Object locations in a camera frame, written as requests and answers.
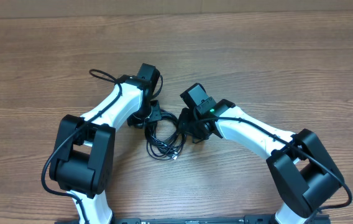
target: wooden surface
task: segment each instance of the wooden surface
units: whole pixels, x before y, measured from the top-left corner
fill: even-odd
[[[0,0],[0,18],[353,10],[353,0]]]
[[[179,94],[200,82],[274,127],[313,130],[353,191],[353,12],[0,20],[0,223],[77,216],[39,181],[58,124],[112,91],[89,69],[135,75],[142,62],[163,74],[158,99],[177,116]],[[189,140],[177,160],[159,162],[142,130],[124,125],[116,139],[106,193],[117,217],[236,217],[282,202],[265,161],[234,142]],[[340,190],[327,204],[345,200]],[[327,213],[353,222],[353,204]]]

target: wooden table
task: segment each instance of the wooden table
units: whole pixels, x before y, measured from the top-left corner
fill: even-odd
[[[179,94],[200,82],[274,127],[316,132],[353,191],[353,12],[0,20],[0,223],[77,217],[70,198],[40,183],[59,122],[112,91],[89,69],[135,75],[142,62],[163,74],[158,99],[177,116]],[[124,125],[116,139],[106,193],[117,217],[238,217],[282,202],[265,161],[234,142],[188,140],[160,162],[142,130]],[[327,204],[346,198],[340,190]],[[353,223],[353,204],[326,213]]]

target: tangled black wire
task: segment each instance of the tangled black wire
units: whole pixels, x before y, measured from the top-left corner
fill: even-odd
[[[165,110],[160,110],[162,115],[162,120],[171,121],[176,127],[175,132],[165,140],[159,140],[156,135],[157,122],[149,124],[145,128],[146,137],[146,151],[150,157],[160,161],[167,161],[171,159],[176,159],[183,150],[183,145],[186,143],[186,134],[180,133],[178,129],[178,118]],[[155,146],[159,153],[156,153],[153,149]]]

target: white arm segment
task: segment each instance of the white arm segment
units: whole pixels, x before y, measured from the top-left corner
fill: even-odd
[[[106,194],[104,193],[104,191],[99,195],[95,195],[93,199],[90,199],[85,194],[76,192],[74,190],[68,191],[68,193],[77,195],[77,197],[80,198],[81,202],[84,205],[85,214],[87,216],[87,219],[89,220],[89,224],[110,223],[112,219],[112,210],[108,206],[108,201],[106,201]],[[80,224],[85,224],[80,206],[76,203],[76,200],[74,198],[73,201],[80,216]]]
[[[142,104],[143,91],[138,89],[134,85],[123,83],[121,84],[122,95],[120,98],[111,106],[107,111],[105,111],[102,116],[96,118],[94,124],[108,124],[110,127],[114,127],[116,131],[121,127],[121,125],[126,121],[126,119],[136,111],[139,110]],[[95,116],[100,110],[105,106],[110,104],[119,93],[119,86],[115,85],[113,91],[110,93],[106,99],[104,99],[97,107],[92,109],[90,112],[87,112],[81,117],[85,121],[89,120]],[[86,146],[92,147],[92,142],[85,141]],[[82,200],[84,205],[86,216],[90,224],[109,224],[112,219],[112,210],[109,208],[108,202],[106,200],[105,191],[99,195],[95,195],[93,199],[88,198],[85,194],[81,194],[74,190],[68,191],[70,194],[77,195],[78,198]],[[83,214],[81,213],[80,206],[76,204],[78,214],[80,216],[80,224],[84,224]]]
[[[96,118],[94,124],[108,124],[110,127],[114,127],[116,131],[121,127],[121,125],[126,121],[126,119],[133,113],[139,110],[142,104],[143,91],[138,89],[134,85],[122,83],[122,95],[120,98],[111,106],[107,111],[105,111],[102,116]],[[105,106],[110,104],[119,93],[119,86],[115,85],[113,91],[110,93],[106,99],[104,99],[97,107],[87,112],[81,117],[85,121],[89,120],[95,116],[100,110]],[[92,142],[84,142],[84,145],[91,146]]]
[[[278,137],[287,142],[292,140],[291,135],[294,134],[291,131],[282,131],[254,119],[243,112],[238,106],[229,108],[223,112],[220,117],[243,118],[259,125],[271,133],[276,134]],[[219,120],[216,122],[216,127],[222,137],[242,144],[263,159],[267,159],[274,149],[281,149],[285,146],[278,141],[274,141],[272,137],[246,123],[239,123],[238,121],[231,120]]]

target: light wood tabletop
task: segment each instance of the light wood tabletop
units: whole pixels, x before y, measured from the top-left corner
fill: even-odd
[[[142,63],[162,73],[158,100],[176,116],[179,94],[198,82],[276,128],[314,131],[353,192],[353,11],[9,19],[0,20],[0,223],[78,216],[40,183],[59,122],[112,91],[89,69],[119,77]],[[163,137],[173,131],[159,125]],[[143,131],[126,124],[106,195],[117,217],[241,217],[282,203],[266,162],[237,143],[189,138],[177,160],[155,161]],[[346,199],[340,189],[326,204]],[[353,203],[325,213],[353,223]]]

